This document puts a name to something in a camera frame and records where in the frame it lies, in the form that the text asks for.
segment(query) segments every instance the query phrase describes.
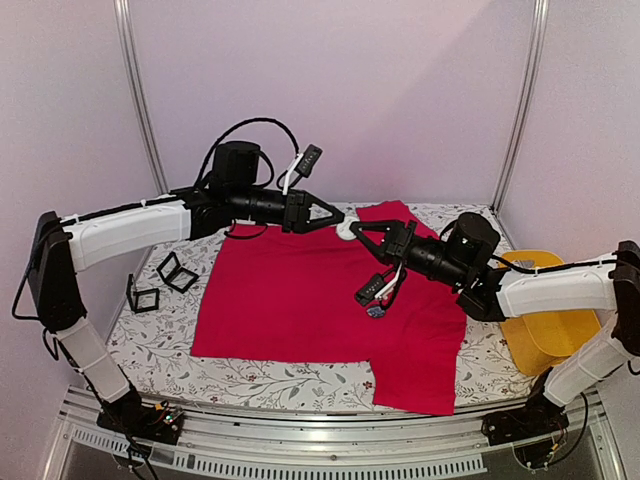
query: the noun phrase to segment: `table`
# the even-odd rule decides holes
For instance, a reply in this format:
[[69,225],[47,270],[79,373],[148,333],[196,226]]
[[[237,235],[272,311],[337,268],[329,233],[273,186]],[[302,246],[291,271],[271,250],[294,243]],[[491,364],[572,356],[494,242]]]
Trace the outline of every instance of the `table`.
[[[336,204],[345,213],[371,204]],[[465,211],[485,216],[500,231],[485,205],[410,204],[411,212],[436,232]],[[155,246],[137,280],[138,289],[160,288],[160,309],[133,314],[123,308],[108,348],[142,392],[179,398],[198,405],[221,404],[311,412],[389,411],[373,405],[375,378],[367,362],[349,364],[285,364],[190,356],[200,299],[222,232],[193,242]],[[200,275],[185,294],[162,284],[156,267],[171,251]],[[501,241],[497,253],[509,250]],[[515,367],[498,324],[468,319],[457,359],[456,407],[525,397],[533,378]]]

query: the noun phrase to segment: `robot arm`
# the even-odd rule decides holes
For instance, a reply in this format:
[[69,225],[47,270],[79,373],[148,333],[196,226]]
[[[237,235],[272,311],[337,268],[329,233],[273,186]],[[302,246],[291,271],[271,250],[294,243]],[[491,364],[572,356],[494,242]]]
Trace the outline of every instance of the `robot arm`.
[[[254,185],[257,145],[233,142],[233,148],[220,147],[220,152],[233,157],[233,163],[222,162],[220,167],[216,156],[213,176],[199,187],[88,215],[59,218],[48,212],[39,219],[25,276],[37,320],[53,334],[64,355],[101,400],[104,413],[98,423],[105,428],[175,444],[182,420],[174,412],[163,417],[169,421],[159,422],[159,413],[142,405],[135,387],[87,318],[77,272],[158,243],[204,238],[238,220],[281,225],[283,232],[307,233],[344,218],[338,209],[305,191],[288,188],[285,194]],[[309,152],[315,162],[315,148],[307,149],[301,160],[305,161]],[[311,208],[316,205],[328,215],[311,219]]]
[[[617,312],[612,320],[562,365],[542,375],[525,407],[496,412],[484,419],[483,432],[492,444],[510,442],[566,427],[564,407],[606,378],[629,359],[640,356],[640,248],[621,242],[613,254],[577,264],[531,270],[509,264],[489,266],[500,236],[489,222],[463,213],[450,224],[446,240],[415,235],[415,222],[354,222],[351,232],[383,264],[398,273],[389,283],[375,275],[358,293],[363,306],[383,298],[390,285],[397,295],[402,270],[445,283],[459,294],[457,303],[471,318],[504,321],[510,317],[562,310]],[[384,233],[376,244],[368,231]]]

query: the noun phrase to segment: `red t-shirt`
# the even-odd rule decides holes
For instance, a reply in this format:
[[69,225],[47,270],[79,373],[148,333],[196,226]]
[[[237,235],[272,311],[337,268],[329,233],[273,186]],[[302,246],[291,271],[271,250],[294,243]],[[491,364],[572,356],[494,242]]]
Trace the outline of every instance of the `red t-shirt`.
[[[358,215],[418,221],[401,202],[361,208]],[[416,233],[437,238],[419,221]],[[270,227],[254,240],[228,239],[202,300],[191,353],[293,363],[368,360],[375,404],[450,415],[466,315],[450,287],[408,272],[393,307],[370,317],[354,294],[387,268],[334,228],[294,235]]]

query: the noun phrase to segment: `black cable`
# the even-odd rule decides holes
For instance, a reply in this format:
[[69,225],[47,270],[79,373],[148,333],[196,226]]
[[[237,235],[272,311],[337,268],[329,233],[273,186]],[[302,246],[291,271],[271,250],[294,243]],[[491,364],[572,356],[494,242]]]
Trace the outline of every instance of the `black cable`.
[[408,276],[407,271],[403,267],[402,270],[400,270],[400,276],[398,277],[398,281],[393,286],[393,293],[391,294],[391,298],[389,298],[389,301],[385,304],[380,302],[380,308],[382,308],[382,310],[387,311],[391,308],[391,306],[393,305],[393,302],[396,301],[396,297],[398,296],[398,293],[400,293],[400,287],[402,287],[402,284],[406,280],[407,276]]
[[602,261],[594,260],[590,262],[563,263],[562,265],[556,265],[554,267],[544,267],[544,268],[534,269],[534,268],[520,267],[514,263],[511,263],[509,260],[505,260],[504,258],[499,257],[497,255],[491,255],[491,258],[493,260],[497,260],[503,265],[506,265],[511,270],[514,270],[518,273],[524,273],[527,275],[536,275],[538,273],[560,272],[562,270],[570,270],[572,268],[577,268],[577,267],[595,267],[597,265],[607,265],[607,264],[612,264],[617,262],[616,259],[612,258],[612,259],[602,260]]
[[284,188],[284,185],[281,185],[281,182],[282,180],[284,180],[284,177],[286,175],[287,175],[287,171],[285,170],[280,174],[280,176],[278,177],[278,180],[276,180],[276,187],[278,187],[278,190],[282,190]]
[[640,375],[640,370],[638,370],[637,372],[633,369],[633,366],[631,365],[631,360],[629,360],[627,362],[627,367],[629,368],[629,373],[631,375],[633,375],[634,377],[637,377],[638,375]]
[[587,396],[584,393],[580,393],[580,396],[582,397],[582,401],[584,402],[584,421],[582,422],[582,430],[580,430],[580,435],[578,435],[578,439],[571,446],[566,455],[564,457],[558,458],[557,460],[552,460],[551,462],[549,462],[549,467],[552,465],[557,465],[558,463],[566,460],[569,455],[571,455],[576,450],[576,448],[578,448],[578,445],[580,445],[580,441],[582,440],[582,437],[587,430],[587,423],[589,421],[589,401],[587,400]]
[[260,235],[262,235],[263,233],[265,233],[268,228],[269,225],[266,224],[260,224],[262,227],[264,227],[262,230],[260,230],[258,233],[253,233],[251,235],[246,235],[246,236],[241,236],[241,235],[232,235],[232,232],[235,230],[236,228],[236,221],[233,220],[233,224],[231,225],[231,229],[228,232],[224,232],[223,235],[227,238],[230,238],[232,240],[253,240],[254,238],[258,238]]
[[47,341],[47,333],[49,333],[49,330],[47,330],[47,328],[45,327],[44,330],[42,330],[42,343],[44,343],[44,346],[47,348],[47,352],[49,352],[49,355],[51,355],[51,357],[57,362],[58,360],[60,360],[60,354],[58,353],[58,339],[56,337],[53,337],[52,348]]
[[211,145],[211,148],[209,148],[209,151],[207,152],[207,154],[204,156],[204,159],[202,160],[202,166],[200,167],[200,171],[198,172],[198,177],[196,178],[196,181],[193,184],[194,187],[199,187],[200,184],[202,183],[202,179],[204,178],[204,172],[207,170],[207,165],[211,160],[211,156],[213,155],[213,152],[216,150],[216,148],[218,148],[218,146],[222,143],[222,141],[225,138],[227,138],[229,135],[231,135],[233,132],[238,130],[239,128],[244,127],[245,125],[249,125],[251,123],[272,123],[274,125],[277,125],[287,134],[287,136],[289,137],[289,140],[291,140],[291,144],[293,145],[293,149],[295,150],[296,155],[300,153],[300,147],[298,146],[298,141],[296,140],[296,137],[293,135],[291,130],[289,130],[289,127],[287,127],[280,120],[277,120],[275,118],[269,118],[269,117],[249,118],[247,120],[243,120],[242,122],[236,123],[234,126],[229,128],[226,132],[224,132],[213,143],[213,145]]
[[[276,187],[278,187],[279,190],[284,189],[284,185],[282,185],[282,180],[284,180],[284,177],[286,176],[287,176],[287,171],[285,170],[280,174],[280,176],[278,177],[278,180],[276,180]],[[293,179],[293,182],[289,184],[289,188],[294,188],[298,183],[300,183],[300,180],[302,180],[302,175],[298,174],[298,176]]]
[[258,155],[260,156],[260,158],[262,158],[264,160],[264,162],[267,164],[267,167],[269,167],[269,180],[267,180],[264,183],[260,183],[260,184],[256,185],[256,187],[264,188],[264,187],[268,187],[269,184],[271,182],[273,182],[273,179],[276,176],[276,171],[273,168],[273,163],[271,163],[271,160],[269,159],[269,157],[267,157],[266,153],[264,153],[262,150],[260,150],[258,152]]
[[16,292],[16,295],[13,297],[13,304],[11,305],[11,316],[13,318],[15,318],[16,320],[36,320],[36,321],[40,321],[40,318],[35,316],[35,315],[20,315],[18,313],[18,304],[20,303],[20,299],[22,298],[22,292],[24,291],[24,287],[27,283],[27,280],[29,279],[29,273],[31,272],[31,269],[33,268],[33,262],[36,259],[36,257],[39,254],[40,248],[42,247],[42,245],[44,245],[44,242],[47,241],[47,239],[51,236],[52,233],[54,233],[56,230],[58,230],[58,228],[61,225],[56,225],[55,227],[50,228],[49,230],[47,230],[42,237],[40,238],[40,240],[38,240],[36,242],[36,244],[33,246],[32,250],[31,250],[31,255],[29,255],[29,260],[27,261],[27,267],[24,270],[24,274],[22,275],[22,278],[20,279],[20,284],[18,285],[18,291]]

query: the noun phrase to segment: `black frame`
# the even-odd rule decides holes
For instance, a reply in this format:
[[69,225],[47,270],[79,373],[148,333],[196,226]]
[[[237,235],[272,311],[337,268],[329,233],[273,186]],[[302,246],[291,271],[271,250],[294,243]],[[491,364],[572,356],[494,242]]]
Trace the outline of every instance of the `black frame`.
[[[171,262],[171,260],[174,260],[176,262],[176,266],[173,267],[167,275],[165,275],[163,273],[163,270],[169,264],[169,262]],[[160,275],[160,278],[165,283],[165,285],[180,293],[185,293],[191,288],[194,283],[198,281],[198,278],[200,278],[200,275],[182,266],[180,260],[178,260],[178,255],[176,255],[176,252],[171,252],[169,255],[167,255],[167,258],[165,258],[162,263],[158,265],[156,271],[158,272],[158,275]],[[173,283],[173,280],[175,280],[179,275],[182,274],[186,274],[191,278],[183,287],[180,287],[179,285],[175,285]]]
[[[149,295],[154,295],[155,297],[153,304],[141,307],[140,298]],[[130,273],[127,280],[127,301],[129,302],[129,308],[131,308],[133,313],[145,313],[158,310],[158,308],[160,308],[160,289],[148,288],[146,290],[138,291],[135,279],[133,278],[133,273]]]

